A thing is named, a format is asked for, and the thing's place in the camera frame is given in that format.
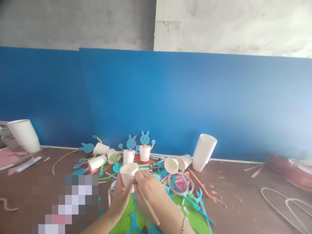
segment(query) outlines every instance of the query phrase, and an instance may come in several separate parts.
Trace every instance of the orange straw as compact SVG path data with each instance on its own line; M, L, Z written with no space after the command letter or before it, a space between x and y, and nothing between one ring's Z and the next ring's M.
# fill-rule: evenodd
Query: orange straw
M195 179L197 180L197 182L199 183L199 185L200 185L200 186L202 187L202 189L205 191L206 195L207 195L209 198L213 199L213 200L217 200L217 198L212 197L212 196L210 196L210 195L208 194L208 192L207 192L207 190L205 189L205 187L202 185L202 183L199 181L199 179L197 179L197 177L194 175L194 173L191 171L191 169L189 169L189 172L195 177Z

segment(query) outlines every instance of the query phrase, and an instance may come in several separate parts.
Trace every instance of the white wire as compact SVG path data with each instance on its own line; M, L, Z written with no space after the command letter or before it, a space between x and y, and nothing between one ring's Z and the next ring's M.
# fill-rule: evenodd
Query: white wire
M4 209L6 210L6 211L14 211L14 210L17 210L18 208L15 208L15 209L10 209L10 208L8 208L7 207L7 200L6 200L6 198L0 198L0 201L3 201L3 203L4 203Z
M66 155L69 155L69 154L74 153L74 152L77 152L77 150L72 151L72 152L70 152L70 153L68 153L68 154L65 154L63 157L61 157L61 159L64 158ZM54 166L53 166L53 168L52 168L53 175L55 175L55 173L54 173L54 167L55 167L55 165L56 165L59 161L61 161L61 159L58 160L58 161L54 164Z
M293 200L294 200L294 201L300 201L300 202L302 202L302 203L304 203L304 204L310 206L311 208L312 208L312 206L309 205L309 204L307 204L307 203L305 203L305 202L303 202L303 201L301 201L301 200L295 199L295 198L290 198L290 199L289 199L289 198L287 198L286 196L284 196L283 194L281 194L281 193L279 193L279 192L277 192L277 191L275 191L275 190L273 190L273 189L270 189L270 188L262 188L262 189L261 189L261 194L262 194L263 198L266 200L266 202L269 203L270 206L272 206L272 208L273 208L277 213L279 213L288 223L290 223L295 229L297 229L300 233L305 234L305 233L304 233L302 230L300 230L296 225L294 225L291 221L289 221L289 219L287 219L284 215L282 215L282 213L279 212L279 211L268 201L268 199L267 199L267 198L264 196L264 194L263 194L263 190L265 190L265 189L271 190L271 191L273 191L273 192L275 192L275 193L281 195L282 197L286 198L285 203L286 203L288 209L291 211L291 213L293 214L293 216L295 216L295 218L296 218L298 221L299 221L299 219L298 219L298 217L294 214L294 212L290 209L290 207L289 207L289 205L288 205L288 201L291 201L292 203L294 203L296 206L298 206L300 209L302 209L304 212L306 212L306 213L307 213L309 216L311 216L311 217L312 217L311 214L309 214L305 209L303 209L303 208L302 208L301 206L299 206L297 203L293 202ZM308 234L311 234L311 233L305 228L305 226L304 226L300 221L299 221L299 223L304 227L304 229L308 232Z

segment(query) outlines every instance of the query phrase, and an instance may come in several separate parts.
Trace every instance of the blue wall panel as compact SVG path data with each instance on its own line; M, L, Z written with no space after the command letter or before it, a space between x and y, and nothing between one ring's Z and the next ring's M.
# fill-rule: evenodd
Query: blue wall panel
M153 151L263 161L312 152L312 59L80 49L96 133L111 147L150 131Z
M30 119L42 145L94 140L79 51L0 47L0 84L0 120Z

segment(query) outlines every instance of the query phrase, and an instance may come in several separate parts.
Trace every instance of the left hand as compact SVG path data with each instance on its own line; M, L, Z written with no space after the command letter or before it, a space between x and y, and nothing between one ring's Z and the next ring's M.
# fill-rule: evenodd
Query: left hand
M109 212L111 213L111 215L115 216L116 218L121 218L129 202L129 197L132 188L133 188L133 179L129 182L129 184L126 187L124 187L121 175L120 173L118 173L114 196L109 208Z

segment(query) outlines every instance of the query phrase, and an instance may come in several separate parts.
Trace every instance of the gray concrete wall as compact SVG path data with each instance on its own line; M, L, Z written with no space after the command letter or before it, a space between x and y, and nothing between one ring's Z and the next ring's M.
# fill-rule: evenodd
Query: gray concrete wall
M312 58L312 1L157 0L154 50Z
M153 50L156 0L0 0L0 46Z

